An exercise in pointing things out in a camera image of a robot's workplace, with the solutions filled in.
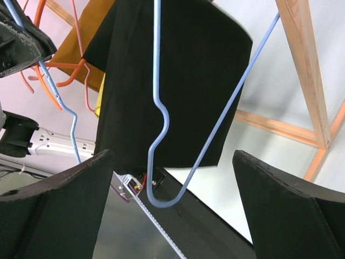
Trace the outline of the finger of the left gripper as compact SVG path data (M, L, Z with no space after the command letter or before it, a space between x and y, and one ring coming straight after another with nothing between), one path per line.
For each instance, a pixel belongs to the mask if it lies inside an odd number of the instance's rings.
M28 16L22 19L24 28L13 18L1 16L1 77L7 77L47 61L57 48L51 39L36 27Z

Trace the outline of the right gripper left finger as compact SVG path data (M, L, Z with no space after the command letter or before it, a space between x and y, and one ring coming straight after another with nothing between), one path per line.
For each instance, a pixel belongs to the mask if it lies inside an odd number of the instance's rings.
M113 152L1 195L1 258L92 258Z

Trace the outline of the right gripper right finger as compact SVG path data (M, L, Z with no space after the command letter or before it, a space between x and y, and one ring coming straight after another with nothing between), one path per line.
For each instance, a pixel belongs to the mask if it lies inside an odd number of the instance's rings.
M344 193L244 151L232 164L257 258L344 258Z

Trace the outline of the light blue wire hanger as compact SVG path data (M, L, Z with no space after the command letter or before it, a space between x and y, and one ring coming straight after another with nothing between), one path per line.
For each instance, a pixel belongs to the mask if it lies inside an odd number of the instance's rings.
M157 138L153 141L151 146L148 149L148 161L147 161L147 180L152 182L153 180L153 169L154 169L154 152L160 142L164 139L166 134L168 133L169 126L170 126L170 118L169 112L164 104L160 100L160 43L161 43L161 1L153 1L153 102L155 106L160 110L163 116L163 128ZM214 125L210 135L208 136L203 148L201 149L189 175L186 178L185 183L181 187L181 190L177 194L175 198L170 201L160 201L156 199L153 195L153 190L151 184L147 185L147 197L149 202L157 208L169 208L174 206L183 196L185 193L188 184L190 183L196 169L198 168L199 164L201 163L204 155L206 154L207 149L209 148L213 138L215 137L217 131L219 130L227 112L229 111L232 103L234 102L235 98L237 97L239 91L242 89L242 86L247 78L250 70L252 69L253 65L255 64L258 56L260 55L264 45L266 44L270 34L272 33L275 25L277 24L278 20L280 19L280 14L277 13L275 18L273 19L270 27L268 28L267 32L265 33L263 39L261 40L257 50L255 51L249 65L247 66L246 70L244 71L239 83L237 84L234 92L230 96L229 100L227 101L222 113L220 114L216 124Z

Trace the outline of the black trousers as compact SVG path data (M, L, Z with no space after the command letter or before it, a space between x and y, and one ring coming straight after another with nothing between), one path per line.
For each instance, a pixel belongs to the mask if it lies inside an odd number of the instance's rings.
M160 98L167 135L154 165L192 167L248 66L252 40L208 1L162 1ZM142 170L163 127L153 102L153 2L115 1L84 54L105 74L95 152Z

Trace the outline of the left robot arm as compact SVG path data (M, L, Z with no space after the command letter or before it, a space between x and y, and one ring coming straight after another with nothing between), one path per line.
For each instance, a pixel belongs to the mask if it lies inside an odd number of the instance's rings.
M27 17L9 17L1 13L1 77L11 76L48 60L53 49L48 36ZM75 156L78 161L94 154L95 144L54 133L39 127L33 119L1 110L1 154L15 158L27 155L58 154Z

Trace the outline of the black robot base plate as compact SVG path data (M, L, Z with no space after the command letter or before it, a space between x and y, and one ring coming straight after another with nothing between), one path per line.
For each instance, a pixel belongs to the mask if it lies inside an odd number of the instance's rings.
M186 258L256 257L253 245L189 190L172 207L154 207L147 198L145 178L141 174L130 180L128 187L139 195Z

